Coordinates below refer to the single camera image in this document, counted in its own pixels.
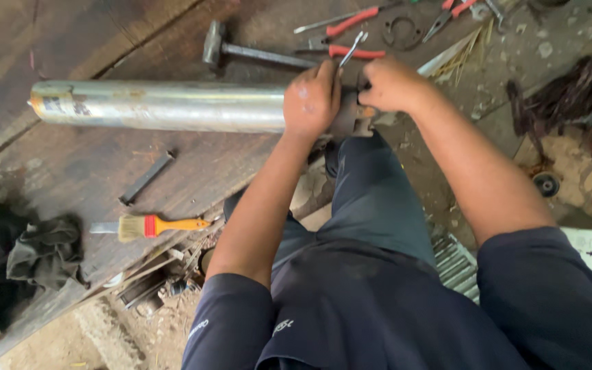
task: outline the hammer head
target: hammer head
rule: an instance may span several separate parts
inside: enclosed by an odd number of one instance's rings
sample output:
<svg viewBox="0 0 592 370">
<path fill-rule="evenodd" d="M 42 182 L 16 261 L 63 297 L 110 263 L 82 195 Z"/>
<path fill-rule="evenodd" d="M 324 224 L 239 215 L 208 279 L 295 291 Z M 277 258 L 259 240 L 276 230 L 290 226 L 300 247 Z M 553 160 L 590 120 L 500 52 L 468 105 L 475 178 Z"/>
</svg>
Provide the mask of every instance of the hammer head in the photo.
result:
<svg viewBox="0 0 592 370">
<path fill-rule="evenodd" d="M 209 64 L 212 69 L 218 68 L 224 36 L 225 25 L 219 21 L 212 21 L 205 38 L 205 50 L 202 53 L 202 62 Z"/>
</svg>

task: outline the hand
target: hand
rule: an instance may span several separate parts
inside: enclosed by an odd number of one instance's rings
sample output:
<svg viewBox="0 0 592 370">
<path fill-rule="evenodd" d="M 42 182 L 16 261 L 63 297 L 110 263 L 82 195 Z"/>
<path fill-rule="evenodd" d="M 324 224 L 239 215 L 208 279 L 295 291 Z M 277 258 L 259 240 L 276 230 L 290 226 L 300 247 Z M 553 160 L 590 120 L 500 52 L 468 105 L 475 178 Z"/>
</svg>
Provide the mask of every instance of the hand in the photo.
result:
<svg viewBox="0 0 592 370">
<path fill-rule="evenodd" d="M 340 76 L 332 60 L 300 74 L 285 91 L 285 135 L 317 140 L 339 111 L 340 96 Z"/>
<path fill-rule="evenodd" d="M 392 56 L 376 59 L 365 65 L 365 76 L 372 88 L 360 92 L 358 100 L 381 111 L 404 111 L 412 114 L 439 94 L 435 86 L 417 71 L 399 63 Z"/>
</svg>

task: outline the metal cylinder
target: metal cylinder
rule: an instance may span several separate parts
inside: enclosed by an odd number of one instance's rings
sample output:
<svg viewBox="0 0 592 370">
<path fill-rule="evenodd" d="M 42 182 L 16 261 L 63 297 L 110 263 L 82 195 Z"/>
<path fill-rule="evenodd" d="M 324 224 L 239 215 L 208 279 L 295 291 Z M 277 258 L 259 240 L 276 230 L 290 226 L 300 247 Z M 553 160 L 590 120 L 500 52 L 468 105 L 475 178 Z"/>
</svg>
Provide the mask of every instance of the metal cylinder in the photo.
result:
<svg viewBox="0 0 592 370">
<path fill-rule="evenodd" d="M 48 123 L 280 133 L 284 91 L 211 82 L 44 81 L 32 88 L 29 105 Z"/>
</svg>

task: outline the navy shirt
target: navy shirt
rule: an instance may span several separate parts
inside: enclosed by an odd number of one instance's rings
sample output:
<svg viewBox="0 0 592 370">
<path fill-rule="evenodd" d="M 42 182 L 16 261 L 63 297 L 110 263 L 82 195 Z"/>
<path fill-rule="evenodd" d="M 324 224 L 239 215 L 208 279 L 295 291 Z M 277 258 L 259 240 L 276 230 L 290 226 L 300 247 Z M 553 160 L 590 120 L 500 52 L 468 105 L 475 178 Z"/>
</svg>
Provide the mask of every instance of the navy shirt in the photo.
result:
<svg viewBox="0 0 592 370">
<path fill-rule="evenodd" d="M 592 272 L 555 228 L 478 255 L 481 306 L 412 257 L 353 240 L 202 290 L 183 369 L 592 369 Z"/>
</svg>

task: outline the shirt sleeve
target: shirt sleeve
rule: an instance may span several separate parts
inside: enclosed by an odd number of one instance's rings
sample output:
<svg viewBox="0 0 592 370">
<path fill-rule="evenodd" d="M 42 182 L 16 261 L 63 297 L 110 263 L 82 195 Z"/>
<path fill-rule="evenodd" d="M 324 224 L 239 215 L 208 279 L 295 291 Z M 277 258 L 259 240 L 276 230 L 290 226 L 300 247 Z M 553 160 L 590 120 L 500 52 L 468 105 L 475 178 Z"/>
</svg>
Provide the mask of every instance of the shirt sleeve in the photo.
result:
<svg viewBox="0 0 592 370">
<path fill-rule="evenodd" d="M 592 271 L 560 229 L 495 236 L 478 264 L 481 307 L 532 367 L 592 369 Z"/>
<path fill-rule="evenodd" d="M 217 274 L 202 288 L 182 370 L 254 369 L 271 338 L 271 293 L 238 274 Z"/>
</svg>

